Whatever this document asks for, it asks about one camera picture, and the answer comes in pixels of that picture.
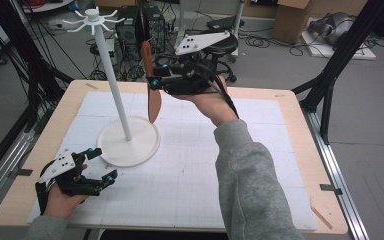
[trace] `table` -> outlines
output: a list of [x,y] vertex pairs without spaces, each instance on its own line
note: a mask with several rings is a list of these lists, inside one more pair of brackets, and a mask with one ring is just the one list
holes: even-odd
[[[147,91],[145,83],[118,84],[121,92]],[[84,96],[90,91],[109,92],[110,88],[107,82],[91,80],[77,80],[70,84],[23,166],[24,169],[33,169],[33,173],[31,176],[18,176],[0,205],[0,226],[28,225],[26,220],[36,200],[34,183],[43,166],[55,157]],[[229,93],[234,98],[278,102],[315,216],[317,230],[314,233],[346,233],[348,227],[335,194],[320,189],[320,184],[330,183],[329,178],[295,95],[289,90],[250,88],[229,88]],[[99,225],[87,227],[100,228]]]

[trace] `floor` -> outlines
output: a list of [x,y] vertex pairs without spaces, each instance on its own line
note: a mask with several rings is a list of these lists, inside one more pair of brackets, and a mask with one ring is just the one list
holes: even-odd
[[[53,16],[73,19],[73,13],[56,11]],[[244,19],[245,30],[270,27],[254,19]],[[204,26],[208,18],[187,24]],[[259,34],[270,34],[266,31]],[[69,59],[50,41],[54,61],[68,75],[82,79]],[[55,39],[88,76],[93,70],[94,57],[86,44],[89,32],[58,33]],[[238,80],[234,87],[292,89],[316,77],[327,59],[310,57],[302,48],[302,56],[294,56],[289,47],[270,44],[267,48],[247,46],[240,40],[239,58],[230,63]],[[384,239],[384,47],[372,49],[375,61],[352,60],[340,75],[333,96],[329,139],[344,175],[351,196],[366,227],[370,239]],[[24,91],[15,77],[12,65],[0,65],[0,141],[26,107]],[[0,191],[0,201],[11,185],[8,180]],[[20,239],[26,228],[0,227],[0,239]],[[69,229],[65,239],[82,239],[83,229]],[[96,239],[93,232],[89,239]],[[305,235],[306,239],[351,239],[347,235]]]

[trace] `white pole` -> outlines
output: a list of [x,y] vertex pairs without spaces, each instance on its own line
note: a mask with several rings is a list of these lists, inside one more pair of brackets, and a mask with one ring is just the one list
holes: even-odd
[[179,3],[179,32],[177,33],[176,42],[174,43],[174,49],[177,49],[177,47],[179,47],[180,43],[183,40],[183,36],[185,35],[185,1],[180,0]]
[[239,26],[241,24],[242,12],[244,10],[245,0],[239,1],[238,11],[236,12],[235,28],[233,34],[238,38]]
[[129,124],[127,123],[126,113],[124,112],[123,103],[121,102],[120,91],[118,90],[117,81],[115,80],[114,69],[111,64],[111,59],[108,54],[107,45],[105,43],[104,33],[102,27],[96,25],[95,28],[95,41],[98,46],[99,55],[101,56],[102,64],[104,65],[105,74],[107,75],[108,82],[110,83],[111,92],[114,97],[114,102],[117,107],[118,115],[120,116],[121,124],[126,135],[126,140],[132,140],[132,134],[130,132]]

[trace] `gray sweatshirt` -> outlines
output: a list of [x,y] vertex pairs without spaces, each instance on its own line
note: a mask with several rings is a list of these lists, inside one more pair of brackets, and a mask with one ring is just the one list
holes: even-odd
[[[264,145],[252,141],[246,123],[225,123],[214,135],[220,147],[216,162],[220,208],[229,239],[304,239],[292,224],[273,159]],[[66,227],[67,220],[40,216],[25,239],[62,239]]]

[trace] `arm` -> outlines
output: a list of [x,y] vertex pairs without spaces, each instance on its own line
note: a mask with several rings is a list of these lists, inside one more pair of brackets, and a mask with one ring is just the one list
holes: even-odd
[[27,231],[25,240],[59,240],[63,239],[67,219],[73,214],[76,207],[88,196],[68,196],[61,192],[58,185],[52,186],[49,192],[48,205],[43,216],[33,220]]
[[229,239],[304,239],[292,223],[273,159],[253,142],[246,123],[217,93],[176,97],[193,102],[217,126],[219,200]]

